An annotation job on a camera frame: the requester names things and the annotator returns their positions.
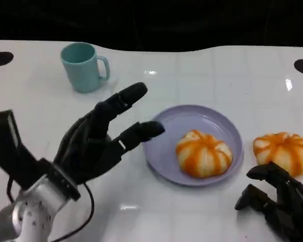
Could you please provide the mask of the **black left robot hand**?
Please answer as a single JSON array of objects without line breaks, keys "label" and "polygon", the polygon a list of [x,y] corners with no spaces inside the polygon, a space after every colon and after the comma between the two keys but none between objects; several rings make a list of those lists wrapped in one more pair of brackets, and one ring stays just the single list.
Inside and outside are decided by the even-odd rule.
[{"label": "black left robot hand", "polygon": [[63,136],[54,163],[80,185],[111,170],[140,143],[164,133],[160,122],[149,121],[136,122],[114,139],[108,135],[110,122],[146,93],[145,83],[138,82],[97,103]]}]

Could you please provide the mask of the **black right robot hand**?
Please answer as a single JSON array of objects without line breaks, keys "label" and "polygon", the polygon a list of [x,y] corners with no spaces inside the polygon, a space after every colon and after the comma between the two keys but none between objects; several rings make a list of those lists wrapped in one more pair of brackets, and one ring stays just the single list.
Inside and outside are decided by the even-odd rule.
[{"label": "black right robot hand", "polygon": [[277,201],[249,184],[235,204],[235,210],[251,207],[264,215],[267,224],[280,238],[303,241],[303,184],[273,162],[257,165],[246,175],[275,187]]}]

